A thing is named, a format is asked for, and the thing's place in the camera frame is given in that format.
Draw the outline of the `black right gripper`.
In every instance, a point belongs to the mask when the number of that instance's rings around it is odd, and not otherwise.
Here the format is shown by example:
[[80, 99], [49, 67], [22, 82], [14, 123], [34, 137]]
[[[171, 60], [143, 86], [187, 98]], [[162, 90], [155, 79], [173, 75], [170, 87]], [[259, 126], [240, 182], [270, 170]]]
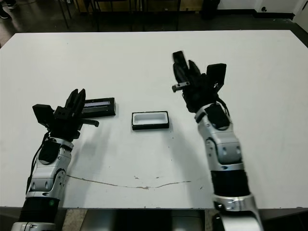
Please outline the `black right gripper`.
[[[192, 76], [191, 80], [188, 80], [187, 77], [188, 70]], [[218, 101], [218, 92], [224, 85], [225, 76], [201, 74], [198, 66], [192, 60], [189, 60], [189, 69], [185, 61], [175, 62], [173, 72], [178, 84], [173, 85], [172, 90], [173, 92], [182, 91], [190, 113], [197, 113], [201, 107]]]

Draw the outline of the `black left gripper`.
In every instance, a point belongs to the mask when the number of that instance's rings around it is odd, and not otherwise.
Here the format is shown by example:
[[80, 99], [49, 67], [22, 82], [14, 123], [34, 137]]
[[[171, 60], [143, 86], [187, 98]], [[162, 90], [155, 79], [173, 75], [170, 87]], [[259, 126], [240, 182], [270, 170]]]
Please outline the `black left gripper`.
[[83, 124], [99, 126], [96, 120], [82, 118], [86, 91], [82, 89], [73, 90], [66, 100], [65, 106], [58, 106], [54, 113], [54, 120], [51, 123], [50, 135], [63, 140], [75, 140], [80, 136], [80, 130]]

